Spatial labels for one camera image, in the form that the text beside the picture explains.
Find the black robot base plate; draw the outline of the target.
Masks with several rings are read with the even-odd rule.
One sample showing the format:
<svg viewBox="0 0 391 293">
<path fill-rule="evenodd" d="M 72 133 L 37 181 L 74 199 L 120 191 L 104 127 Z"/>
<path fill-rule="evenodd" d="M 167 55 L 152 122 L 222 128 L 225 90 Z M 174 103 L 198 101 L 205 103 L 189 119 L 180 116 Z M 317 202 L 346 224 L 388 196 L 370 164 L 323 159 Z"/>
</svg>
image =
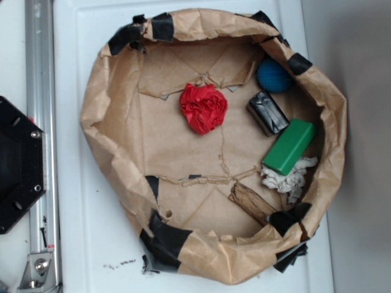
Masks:
<svg viewBox="0 0 391 293">
<path fill-rule="evenodd" d="M 44 132 L 1 97 L 1 234 L 7 234 L 45 192 Z"/>
</svg>

